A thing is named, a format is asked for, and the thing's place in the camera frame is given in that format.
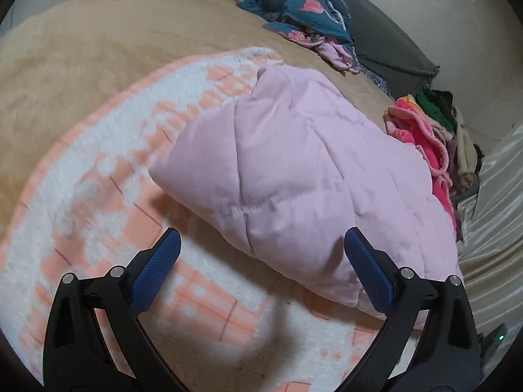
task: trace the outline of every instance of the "beige blanket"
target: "beige blanket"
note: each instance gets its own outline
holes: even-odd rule
[[[74,0],[1,38],[0,238],[53,143],[104,101],[180,57],[270,47],[288,64],[326,74],[384,129],[390,99],[369,79],[335,71],[263,23],[233,0]]]

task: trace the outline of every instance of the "fuzzy blanket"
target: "fuzzy blanket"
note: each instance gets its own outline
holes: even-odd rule
[[[61,276],[126,265],[167,226],[182,235],[181,257],[140,320],[192,390],[335,390],[359,361],[377,320],[239,253],[147,173],[193,116],[250,94],[258,68],[281,63],[259,47],[174,62],[109,100],[40,161],[0,248],[0,324],[38,379]],[[100,317],[109,350],[128,370]],[[396,373],[414,346],[411,339]]]

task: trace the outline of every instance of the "gray pillow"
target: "gray pillow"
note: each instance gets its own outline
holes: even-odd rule
[[[358,60],[380,75],[394,98],[416,94],[439,73],[410,37],[369,0],[344,0]]]

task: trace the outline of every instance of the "white wall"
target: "white wall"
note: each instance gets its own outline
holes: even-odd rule
[[[523,120],[523,26],[507,0],[370,1],[441,66],[433,87],[454,94],[480,146]]]

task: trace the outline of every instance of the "blue textured pad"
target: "blue textured pad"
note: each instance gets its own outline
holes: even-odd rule
[[[180,251],[180,233],[173,230],[151,256],[132,284],[130,307],[135,317],[151,307],[161,285],[180,256]]]
[[[387,314],[394,303],[393,287],[372,256],[368,245],[351,228],[345,233],[343,246],[372,306],[379,313]]]

